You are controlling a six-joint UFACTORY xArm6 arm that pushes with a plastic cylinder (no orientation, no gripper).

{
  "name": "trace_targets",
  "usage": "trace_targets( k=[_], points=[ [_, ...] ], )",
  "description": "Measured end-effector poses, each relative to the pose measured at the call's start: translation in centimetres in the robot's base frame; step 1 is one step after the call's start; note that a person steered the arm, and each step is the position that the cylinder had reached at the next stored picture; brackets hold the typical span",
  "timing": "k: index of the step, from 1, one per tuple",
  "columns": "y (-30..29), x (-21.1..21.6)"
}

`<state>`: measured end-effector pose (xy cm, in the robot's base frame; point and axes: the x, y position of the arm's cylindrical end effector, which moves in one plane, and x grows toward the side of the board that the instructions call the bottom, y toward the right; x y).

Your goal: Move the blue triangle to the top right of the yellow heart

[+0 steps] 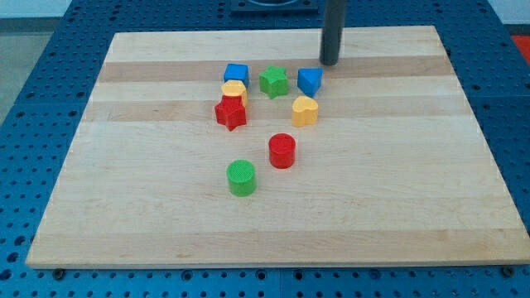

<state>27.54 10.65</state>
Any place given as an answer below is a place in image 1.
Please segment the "dark robot base mount plate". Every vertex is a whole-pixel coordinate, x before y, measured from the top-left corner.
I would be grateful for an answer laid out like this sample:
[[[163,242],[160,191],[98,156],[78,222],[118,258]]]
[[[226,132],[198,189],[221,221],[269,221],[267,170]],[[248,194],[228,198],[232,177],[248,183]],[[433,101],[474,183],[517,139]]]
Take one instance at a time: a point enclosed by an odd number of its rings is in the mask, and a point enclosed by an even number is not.
[[[230,14],[318,12],[319,0],[230,0]]]

